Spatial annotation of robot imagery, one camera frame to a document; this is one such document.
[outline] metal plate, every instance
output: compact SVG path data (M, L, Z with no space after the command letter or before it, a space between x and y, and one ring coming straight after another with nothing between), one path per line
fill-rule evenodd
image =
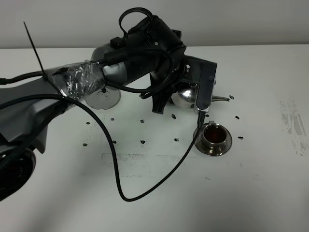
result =
M86 99L86 103L96 110L107 110L117 105L120 99L121 92L119 90L106 89L106 92L104 93L100 89L91 94Z

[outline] clear tape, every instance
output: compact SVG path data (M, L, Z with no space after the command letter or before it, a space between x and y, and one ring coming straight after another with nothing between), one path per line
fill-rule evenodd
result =
M63 96L79 102L105 87L104 74L98 62L67 64L45 72Z

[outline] electric cord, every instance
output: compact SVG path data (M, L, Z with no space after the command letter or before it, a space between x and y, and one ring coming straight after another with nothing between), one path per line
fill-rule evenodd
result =
M21 103L21 102L25 102L25 101L30 101L30 100L42 100L42 99L53 99L53 100L59 100L61 101L62 103L69 103L69 104L74 104L78 107L80 107L81 109L83 109L84 111L86 111L97 123L98 125L101 127L101 129L103 130L105 136L106 136L106 139L108 141L108 144L111 148L111 152L112 152L112 159L113 159L113 162L114 162L114 171L115 171L115 178L116 178L116 184L117 184L117 189L118 189L118 192L119 192L119 195L120 197L126 201L126 202L133 202L133 201L136 201L136 200L139 200L143 197L145 197L146 195L148 195L149 193L151 193L152 191L154 191L156 188L158 188L161 184L163 184L178 168L179 166L182 164L182 162L185 160L185 158L187 157L187 155L189 154L191 148L193 147L194 145L194 142L195 140L197 139L198 137L198 134L200 132L200 129L201 129L201 126L198 127L198 130L197 130L197 133L195 134L191 144L189 145L186 153L184 154L184 156L181 158L181 160L176 164L176 166L161 180L159 181L156 185L154 185L151 189L149 189L148 191L144 192L143 194L137 196L137 197L134 197L134 198L127 198L123 191L122 191L122 188L121 188L121 183L120 183L120 176L119 176L119 168L118 168L118 161L117 161L117 155L116 155L116 150L115 150L115 147L112 143L112 138L111 138L111 135L109 134L107 128L105 127L105 125L103 124L103 122L98 118L98 116L92 111L90 110L87 106L85 106L84 104L80 103L79 101L76 101L72 98L68 98L68 97L63 97L63 96L60 96L60 95L56 95L56 94L38 94L38 95L30 95L30 96L26 96L26 97L22 97L22 98L18 98L18 99L14 99L12 101L8 101L6 103L3 103L0 105L0 110L2 109L5 109L9 106L12 106L12 105L15 105L15 104L18 104L18 103ZM54 112L55 114L50 114L46 120L44 120L43 123L41 123L40 125L40 129L41 128L45 128L46 127L46 123L51 119L52 116L56 115L56 112ZM27 142L30 141L30 139L32 139L32 137L34 137L34 133L33 135L30 136L29 139L27 139ZM24 141L17 149L15 152L11 153L8 155L8 158L9 157L12 157L13 155L17 155L18 156L18 152L20 152L21 150L23 150L24 146L26 145L26 141Z
M95 62L98 62L99 64L106 64L106 60L105 59L100 59L97 60ZM60 74L60 73L64 73L66 72L67 69L59 69L56 73ZM8 85L8 84L13 84L19 81L23 81L23 80L27 80L29 78L33 78L33 77L37 77L37 76L43 76L43 72L42 71L36 71L36 72L29 72L29 73L25 73L19 76L16 76L14 78L11 79L7 79L7 78L0 78L0 86L1 85Z
M125 42L128 38L128 33L123 29L122 25L121 25L121 22L122 20L124 19L124 17L130 13L133 13L133 12L140 12L140 13L143 13L144 15L146 15L149 19L149 21L147 22L147 25L149 25L151 23L151 21L153 20L154 16L153 14L148 11L147 9L145 8L141 8L141 7L135 7L135 8L131 8L131 9L128 9L126 10L125 12L123 12L123 14L119 17L119 27L120 29L123 31L124 33L124 36L123 36L123 41Z
M0 85L12 84L12 83L16 83L16 82L26 80L26 79L29 79L29 78L33 78L33 77L36 77L36 76L42 76L42 71L25 73L25 74L19 75L17 77L14 77L12 79L0 78Z
M170 78L167 85L170 85L173 81L176 80L177 77L178 77L178 71L173 72L172 77ZM153 92L149 92L149 93L142 93L142 94L140 94L140 98L147 99L147 98L153 96L154 94L156 94L160 91L162 91L162 90L157 90L157 91L153 91Z
M122 85L118 85L114 82L111 81L106 81L106 85L119 89L119 90L123 90L126 92L130 92L130 93L150 93L150 92L156 92L156 91L160 91L162 89L164 89L168 84L169 84L169 80L172 77L173 74L173 68L174 68L174 61L172 56L170 55L170 53L168 53L167 51L163 50L162 48L159 47L138 47L138 48L134 48L134 49L130 49L127 51L128 52L128 56L137 56L140 55L141 53L145 53L145 52L157 52L162 54L168 61L169 61L169 71L166 75L166 77L164 78L164 80L156 85L156 86L150 86L148 88L142 88L142 89L138 89L138 88L130 88L130 87L126 87L126 86L122 86Z

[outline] white table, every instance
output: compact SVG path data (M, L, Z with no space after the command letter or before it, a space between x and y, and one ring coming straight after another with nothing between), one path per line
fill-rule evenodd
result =
M92 51L38 50L45 68L83 61ZM0 203L0 231L309 231L309 45L189 47L186 54L217 62L214 94L234 96L213 103L207 118L231 132L228 153L208 157L194 147L166 183L127 203L118 195L103 133L75 107L50 123L34 174ZM6 49L0 70L8 78L39 65L30 49ZM144 77L131 86L148 85ZM196 127L192 111L166 107L156 115L151 109L151 99L122 92L114 108L94 110L117 141L127 197L174 167ZM67 145L60 145L65 138Z

